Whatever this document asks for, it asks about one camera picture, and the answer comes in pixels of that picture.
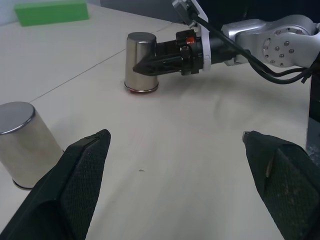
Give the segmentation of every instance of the green block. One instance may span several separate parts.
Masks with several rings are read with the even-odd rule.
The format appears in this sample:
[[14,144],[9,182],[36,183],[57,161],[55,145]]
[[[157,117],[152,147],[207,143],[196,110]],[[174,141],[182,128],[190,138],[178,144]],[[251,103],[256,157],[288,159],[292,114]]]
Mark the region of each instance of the green block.
[[20,3],[14,6],[14,11],[24,27],[89,19],[84,0]]

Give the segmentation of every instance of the metal cylinder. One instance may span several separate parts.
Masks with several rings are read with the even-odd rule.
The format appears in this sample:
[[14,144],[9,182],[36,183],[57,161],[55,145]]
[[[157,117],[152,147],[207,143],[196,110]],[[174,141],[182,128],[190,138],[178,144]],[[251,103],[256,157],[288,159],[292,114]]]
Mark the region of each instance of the metal cylinder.
[[147,56],[156,55],[157,38],[148,32],[133,32],[126,40],[124,85],[133,93],[150,93],[158,88],[157,76],[145,76],[133,71],[133,67]]
[[14,183],[31,189],[63,151],[30,103],[0,105],[0,161]]

